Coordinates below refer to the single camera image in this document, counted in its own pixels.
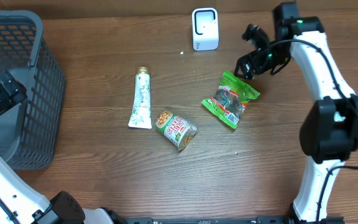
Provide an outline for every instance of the wall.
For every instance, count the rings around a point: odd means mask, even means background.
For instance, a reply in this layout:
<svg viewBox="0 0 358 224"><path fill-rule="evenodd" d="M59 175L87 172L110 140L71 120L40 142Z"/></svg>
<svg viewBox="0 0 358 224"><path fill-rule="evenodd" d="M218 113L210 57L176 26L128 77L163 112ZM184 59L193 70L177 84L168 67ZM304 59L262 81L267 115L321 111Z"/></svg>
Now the wall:
<svg viewBox="0 0 358 224"><path fill-rule="evenodd" d="M43 19L191 14L197 7L218 12L270 11L289 0L0 0L0 9L27 9ZM358 0L297 0L300 10L358 8Z"/></svg>

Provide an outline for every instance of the snack bag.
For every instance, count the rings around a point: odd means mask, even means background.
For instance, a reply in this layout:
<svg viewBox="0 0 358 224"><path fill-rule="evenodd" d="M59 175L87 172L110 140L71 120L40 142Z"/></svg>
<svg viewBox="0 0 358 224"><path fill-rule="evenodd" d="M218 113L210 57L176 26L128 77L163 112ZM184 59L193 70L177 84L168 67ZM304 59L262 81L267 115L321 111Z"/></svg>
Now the snack bag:
<svg viewBox="0 0 358 224"><path fill-rule="evenodd" d="M179 152L186 148L197 132L197 127L193 123L174 115L171 111L164 111L155 122L155 127L176 145Z"/></svg>
<svg viewBox="0 0 358 224"><path fill-rule="evenodd" d="M248 102L256 100L259 95L258 91L226 70L215 95L201 103L225 124L236 129Z"/></svg>

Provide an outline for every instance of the basket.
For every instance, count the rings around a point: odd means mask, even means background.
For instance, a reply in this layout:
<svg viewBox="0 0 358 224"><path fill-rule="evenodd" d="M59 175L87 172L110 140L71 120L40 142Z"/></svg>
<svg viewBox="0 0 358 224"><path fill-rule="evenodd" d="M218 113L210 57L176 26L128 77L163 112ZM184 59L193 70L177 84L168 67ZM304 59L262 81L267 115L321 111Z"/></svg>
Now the basket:
<svg viewBox="0 0 358 224"><path fill-rule="evenodd" d="M13 169L47 167L55 154L66 81L42 34L33 12L0 11L0 74L8 70L27 89L0 116L0 156Z"/></svg>

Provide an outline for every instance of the green plastic package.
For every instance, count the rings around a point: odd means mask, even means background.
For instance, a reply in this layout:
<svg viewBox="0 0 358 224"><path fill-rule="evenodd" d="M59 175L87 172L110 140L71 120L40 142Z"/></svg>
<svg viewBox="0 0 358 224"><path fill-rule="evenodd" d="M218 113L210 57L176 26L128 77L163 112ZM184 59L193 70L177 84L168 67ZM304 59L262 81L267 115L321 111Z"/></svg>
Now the green plastic package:
<svg viewBox="0 0 358 224"><path fill-rule="evenodd" d="M236 129L248 102L256 100L259 95L258 91L226 70L215 95L201 103L225 124Z"/></svg>

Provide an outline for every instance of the wooden tabletop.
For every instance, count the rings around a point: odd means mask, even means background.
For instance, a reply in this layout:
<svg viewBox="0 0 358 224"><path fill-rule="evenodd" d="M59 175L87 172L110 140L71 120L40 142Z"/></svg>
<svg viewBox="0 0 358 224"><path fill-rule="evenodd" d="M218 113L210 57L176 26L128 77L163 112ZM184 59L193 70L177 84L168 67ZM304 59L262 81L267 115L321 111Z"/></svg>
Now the wooden tabletop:
<svg viewBox="0 0 358 224"><path fill-rule="evenodd" d="M358 10L302 15L320 17L358 94ZM223 71L252 50L241 39L249 23L273 38L270 12L220 14L219 48L195 52L191 16L44 21L45 40L67 78L57 152L48 169L19 175L48 198L65 190L83 208L104 206L123 217L285 214L300 188L306 156L298 135L313 104L298 65L248 82L261 95L235 131L201 105ZM180 154L155 128L127 126L138 66L151 70L152 121L170 110L199 127ZM358 164L358 151L348 164ZM328 213L358 223L358 171L341 171Z"/></svg>

